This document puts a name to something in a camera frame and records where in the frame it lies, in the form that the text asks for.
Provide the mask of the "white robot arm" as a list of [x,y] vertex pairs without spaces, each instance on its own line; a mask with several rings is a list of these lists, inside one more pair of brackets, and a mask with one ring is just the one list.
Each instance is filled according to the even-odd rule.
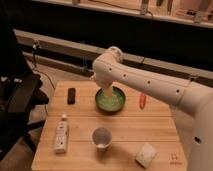
[[92,64],[93,79],[109,92],[119,82],[194,118],[192,147],[187,171],[213,171],[213,88],[189,79],[140,70],[122,64],[123,53],[111,46]]

